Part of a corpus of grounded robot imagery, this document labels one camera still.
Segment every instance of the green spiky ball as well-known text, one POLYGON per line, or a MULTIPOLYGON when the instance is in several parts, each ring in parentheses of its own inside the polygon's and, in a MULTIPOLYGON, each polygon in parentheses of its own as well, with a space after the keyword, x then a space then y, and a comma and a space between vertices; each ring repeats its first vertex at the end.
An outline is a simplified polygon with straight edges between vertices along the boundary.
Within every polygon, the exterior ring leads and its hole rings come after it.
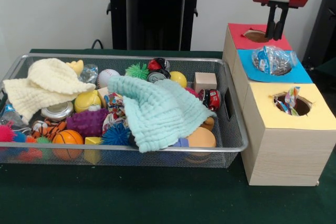
POLYGON ((140 63, 138 63, 126 69, 126 76, 136 77, 142 80, 147 80, 148 74, 147 64, 143 64, 141 67, 140 63))
POLYGON ((37 143, 38 144, 50 144, 50 141, 48 138, 44 137, 44 136, 40 136, 37 138, 37 143))
MULTIPOLYGON (((37 143, 38 144, 50 144, 50 140, 44 136, 40 136, 37 138, 37 143)), ((40 148, 40 150, 42 151, 43 153, 43 159, 42 159, 42 162, 44 159, 49 159, 52 155, 52 149, 49 149, 49 148, 40 148)))

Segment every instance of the small can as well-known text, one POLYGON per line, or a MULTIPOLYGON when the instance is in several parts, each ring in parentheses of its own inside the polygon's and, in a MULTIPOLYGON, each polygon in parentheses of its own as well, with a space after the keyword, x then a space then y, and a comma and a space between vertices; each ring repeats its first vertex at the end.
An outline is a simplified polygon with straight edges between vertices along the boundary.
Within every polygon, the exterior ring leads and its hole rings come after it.
POLYGON ((170 74, 168 71, 164 69, 158 69, 158 70, 153 70, 149 72, 147 76, 147 81, 154 83, 156 81, 169 79, 169 78, 170 78, 170 74))
POLYGON ((148 70, 159 70, 163 69, 170 72, 170 63, 164 58, 154 58, 148 64, 148 70))
POLYGON ((218 111, 221 107, 221 95, 218 90, 211 89, 209 90, 209 103, 208 108, 211 111, 218 111))
POLYGON ((202 89, 198 95, 200 101, 203 103, 204 106, 208 108, 209 105, 209 90, 202 89))
POLYGON ((218 111, 221 107, 221 95, 218 90, 202 89, 199 93, 199 99, 211 111, 218 111))
POLYGON ((41 116, 54 122, 62 121, 70 116, 73 112, 74 105, 72 102, 64 102, 47 108, 41 109, 41 116))

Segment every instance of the orange basketball ball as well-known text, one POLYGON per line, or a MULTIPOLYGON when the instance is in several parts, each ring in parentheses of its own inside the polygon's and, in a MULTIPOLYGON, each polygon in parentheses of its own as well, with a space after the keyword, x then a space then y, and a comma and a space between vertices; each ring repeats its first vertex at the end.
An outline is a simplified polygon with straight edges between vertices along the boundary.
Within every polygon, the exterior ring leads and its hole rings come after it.
MULTIPOLYGON (((53 144, 84 144, 84 140, 78 132, 72 130, 61 131, 56 134, 53 144)), ((77 158, 82 150, 78 149, 52 149, 55 156, 63 160, 72 160, 77 158)))

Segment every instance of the white wall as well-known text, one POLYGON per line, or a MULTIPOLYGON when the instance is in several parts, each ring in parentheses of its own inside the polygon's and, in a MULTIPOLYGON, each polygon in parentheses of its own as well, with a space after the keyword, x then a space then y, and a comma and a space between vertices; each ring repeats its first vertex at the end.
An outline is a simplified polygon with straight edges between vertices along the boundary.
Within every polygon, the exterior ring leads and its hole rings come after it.
MULTIPOLYGON (((111 48, 110 0, 0 0, 0 77, 31 48, 89 48, 94 39, 111 48)), ((321 0, 290 10, 285 33, 303 56, 321 0)), ((269 9, 252 0, 198 0, 192 50, 223 50, 226 24, 265 23, 269 9)))

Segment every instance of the metal basket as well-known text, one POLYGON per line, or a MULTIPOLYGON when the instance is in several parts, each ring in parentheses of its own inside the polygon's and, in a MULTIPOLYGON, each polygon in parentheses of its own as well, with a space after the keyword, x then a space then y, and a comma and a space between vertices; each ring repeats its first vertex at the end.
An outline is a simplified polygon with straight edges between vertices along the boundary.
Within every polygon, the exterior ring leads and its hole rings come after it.
MULTIPOLYGON (((26 78, 28 68, 37 60, 58 58, 64 62, 82 59, 85 64, 94 63, 101 71, 115 69, 124 74, 125 69, 135 63, 148 63, 151 57, 136 56, 97 56, 97 55, 58 55, 29 54, 18 58, 8 71, 5 79, 26 78)), ((171 69, 180 71, 192 85, 195 72, 213 72, 217 76, 217 89, 222 96, 222 106, 217 112, 213 133, 216 136, 215 148, 168 147, 157 152, 141 154, 130 146, 107 145, 65 145, 34 143, 1 143, 0 163, 21 164, 67 164, 67 165, 121 165, 121 166, 169 166, 169 167, 218 167, 230 166, 236 155, 248 144, 246 128, 237 100, 230 71, 226 63, 218 59, 167 58, 171 69), (35 158, 34 150, 40 149, 43 158, 35 158), (77 158, 65 160, 62 157, 77 158)), ((30 123, 42 120, 40 111, 30 123)))

